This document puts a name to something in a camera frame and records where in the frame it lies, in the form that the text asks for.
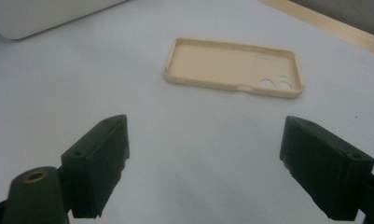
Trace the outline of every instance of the wooden edge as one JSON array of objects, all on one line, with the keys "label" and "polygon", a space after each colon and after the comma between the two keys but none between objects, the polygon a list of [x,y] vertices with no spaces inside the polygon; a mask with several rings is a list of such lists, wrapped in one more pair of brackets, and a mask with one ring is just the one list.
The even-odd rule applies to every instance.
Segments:
[{"label": "wooden edge", "polygon": [[372,34],[359,30],[341,21],[336,21],[321,13],[288,0],[259,1],[374,53],[374,35]]}]

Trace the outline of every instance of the plastic case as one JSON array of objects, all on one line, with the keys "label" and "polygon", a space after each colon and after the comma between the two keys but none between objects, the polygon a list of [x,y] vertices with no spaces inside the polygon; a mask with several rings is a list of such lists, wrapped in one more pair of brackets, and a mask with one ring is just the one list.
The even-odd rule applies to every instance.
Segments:
[{"label": "plastic case", "polygon": [[304,88],[292,51],[187,38],[175,40],[165,79],[285,98],[298,97]]},{"label": "plastic case", "polygon": [[0,34],[21,39],[125,0],[0,0]]}]

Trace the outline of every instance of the beige phone case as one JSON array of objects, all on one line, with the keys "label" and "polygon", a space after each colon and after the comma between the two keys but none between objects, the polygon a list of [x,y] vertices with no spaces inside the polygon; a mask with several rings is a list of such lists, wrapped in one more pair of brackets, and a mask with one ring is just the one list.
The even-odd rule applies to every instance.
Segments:
[{"label": "beige phone case", "polygon": [[259,46],[178,38],[166,66],[174,83],[285,98],[304,87],[294,52]]}]

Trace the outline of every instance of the white table surface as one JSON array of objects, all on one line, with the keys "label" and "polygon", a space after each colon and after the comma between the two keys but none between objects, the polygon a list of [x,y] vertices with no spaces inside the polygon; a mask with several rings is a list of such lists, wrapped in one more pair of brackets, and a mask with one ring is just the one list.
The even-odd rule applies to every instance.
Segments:
[{"label": "white table surface", "polygon": [[[180,36],[291,49],[305,90],[290,100],[168,83]],[[374,54],[253,0],[131,0],[0,36],[0,201],[14,177],[59,167],[117,114],[131,158],[103,217],[71,223],[338,223],[279,160],[284,121],[314,121],[374,158]]]}]

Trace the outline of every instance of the white tabletop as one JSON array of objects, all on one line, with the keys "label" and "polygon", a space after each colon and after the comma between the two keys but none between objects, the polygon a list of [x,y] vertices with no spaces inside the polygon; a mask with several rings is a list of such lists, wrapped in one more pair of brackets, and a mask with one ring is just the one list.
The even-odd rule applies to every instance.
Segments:
[{"label": "white tabletop", "polygon": [[[180,36],[291,49],[305,90],[290,100],[168,83]],[[0,201],[14,177],[59,167],[118,114],[131,144],[122,179],[102,218],[71,223],[336,223],[279,160],[284,121],[314,121],[374,158],[374,54],[251,0],[131,0],[0,36]]]}]

